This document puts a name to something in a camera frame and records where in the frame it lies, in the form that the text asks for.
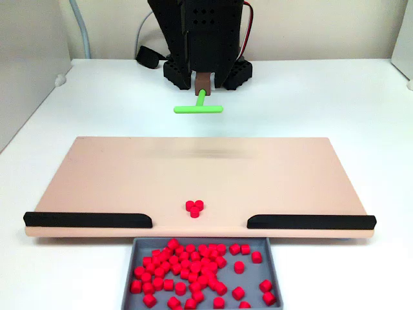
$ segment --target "black 3d-printed part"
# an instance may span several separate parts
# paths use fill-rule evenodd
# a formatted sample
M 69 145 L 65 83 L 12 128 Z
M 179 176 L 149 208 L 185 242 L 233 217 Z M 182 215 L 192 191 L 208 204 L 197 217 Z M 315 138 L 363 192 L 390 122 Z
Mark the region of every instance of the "black 3d-printed part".
M 159 64 L 159 60 L 166 60 L 166 58 L 146 46 L 141 46 L 136 55 L 136 61 L 149 69 L 155 69 Z
M 229 90 L 235 90 L 241 86 L 246 80 L 252 77 L 252 64 L 249 61 L 240 59 L 234 63 L 229 76 L 225 80 L 223 86 Z
M 248 219 L 249 229 L 372 230 L 373 215 L 258 214 Z
M 142 213 L 26 212 L 27 227 L 152 228 Z
M 186 85 L 182 74 L 179 72 L 177 64 L 173 60 L 168 60 L 163 64 L 163 76 L 173 82 L 180 90 L 190 89 L 190 85 Z

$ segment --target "green handle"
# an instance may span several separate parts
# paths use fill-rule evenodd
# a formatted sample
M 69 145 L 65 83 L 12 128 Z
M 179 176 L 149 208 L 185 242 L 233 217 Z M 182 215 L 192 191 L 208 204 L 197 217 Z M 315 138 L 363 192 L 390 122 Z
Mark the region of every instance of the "green handle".
M 195 113 L 222 113 L 224 108 L 221 105 L 204 106 L 204 100 L 207 92 L 201 89 L 195 106 L 179 106 L 174 108 L 176 114 L 195 114 Z

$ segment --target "white cable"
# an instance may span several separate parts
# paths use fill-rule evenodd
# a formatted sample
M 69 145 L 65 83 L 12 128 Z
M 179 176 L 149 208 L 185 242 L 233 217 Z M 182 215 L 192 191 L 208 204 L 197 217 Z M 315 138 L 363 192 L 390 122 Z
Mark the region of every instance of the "white cable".
M 150 14 L 152 14 L 152 13 L 153 13 L 153 11 L 150 11 L 150 12 L 148 13 L 148 15 L 145 16 L 145 18 L 142 20 L 139 28 L 137 29 L 136 42 L 135 42 L 135 57 L 136 57 L 136 55 L 137 55 L 137 43 L 138 43 L 138 41 L 139 41 L 139 34 L 140 34 L 140 32 L 141 32 L 142 26 L 143 26 L 143 24 L 145 23 L 145 21 L 148 19 L 148 17 L 150 16 Z
M 85 22 L 83 21 L 82 14 L 79 11 L 79 7 L 77 6 L 76 0 L 69 0 L 70 6 L 72 7 L 73 13 L 75 14 L 77 24 L 79 25 L 80 32 L 82 33 L 83 39 L 83 48 L 85 50 L 85 58 L 90 59 L 90 45 L 89 45 L 89 37 L 88 37 L 88 30 L 86 29 Z

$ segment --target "black strap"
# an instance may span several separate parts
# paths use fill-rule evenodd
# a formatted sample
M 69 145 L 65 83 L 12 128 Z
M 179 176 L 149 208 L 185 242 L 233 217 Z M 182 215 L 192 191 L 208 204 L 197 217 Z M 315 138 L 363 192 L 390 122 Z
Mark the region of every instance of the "black strap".
M 159 60 L 166 60 L 166 58 L 146 46 L 141 46 L 136 55 L 136 61 L 149 69 L 155 69 L 159 64 Z

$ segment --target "plastic tray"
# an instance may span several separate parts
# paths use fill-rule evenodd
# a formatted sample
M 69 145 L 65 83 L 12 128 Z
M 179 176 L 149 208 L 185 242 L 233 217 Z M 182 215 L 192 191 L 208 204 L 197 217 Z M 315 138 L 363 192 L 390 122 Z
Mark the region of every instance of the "plastic tray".
M 130 284 L 132 283 L 132 280 L 134 280 L 133 272 L 137 266 L 142 265 L 142 258 L 144 256 L 151 256 L 151 252 L 154 249 L 163 249 L 170 239 L 171 238 L 136 238 L 134 240 L 128 275 L 126 278 L 125 293 L 123 295 L 122 310 L 148 309 L 142 301 L 144 297 L 143 293 L 132 294 L 130 292 Z M 225 309 L 238 309 L 241 301 L 247 301 L 250 303 L 252 309 L 271 308 L 282 310 L 283 301 L 279 291 L 276 270 L 274 268 L 274 261 L 272 259 L 268 238 L 177 238 L 177 240 L 182 245 L 192 243 L 196 247 L 202 243 L 207 245 L 209 243 L 223 243 L 227 246 L 227 253 L 224 255 L 228 262 L 227 266 L 223 269 L 219 269 L 217 274 L 218 280 L 222 281 L 228 287 L 228 292 L 222 296 L 225 299 Z M 251 253 L 253 251 L 261 252 L 263 262 L 252 263 L 251 255 L 241 255 L 241 253 L 235 256 L 231 255 L 228 251 L 228 246 L 233 243 L 238 243 L 239 245 L 249 244 Z M 245 271 L 243 274 L 236 274 L 234 272 L 234 263 L 236 261 L 244 262 Z M 179 276 L 174 276 L 171 272 L 165 276 L 165 279 L 174 279 L 174 283 L 184 282 L 187 285 L 189 284 L 187 280 L 182 280 Z M 259 284 L 265 279 L 272 281 L 272 292 L 277 298 L 277 302 L 270 307 L 264 303 L 262 299 L 263 293 L 259 290 Z M 240 301 L 235 300 L 231 295 L 232 290 L 237 286 L 241 286 L 245 290 L 245 297 Z M 212 303 L 214 298 L 218 297 L 218 294 L 212 291 L 209 287 L 204 289 L 203 293 L 205 299 L 198 304 L 197 309 L 213 309 Z M 169 309 L 166 303 L 172 296 L 175 296 L 181 301 L 183 308 L 186 300 L 190 298 L 190 295 L 191 293 L 188 289 L 183 296 L 177 296 L 174 291 L 168 292 L 162 290 L 155 292 L 154 296 L 157 299 L 157 304 L 152 309 Z

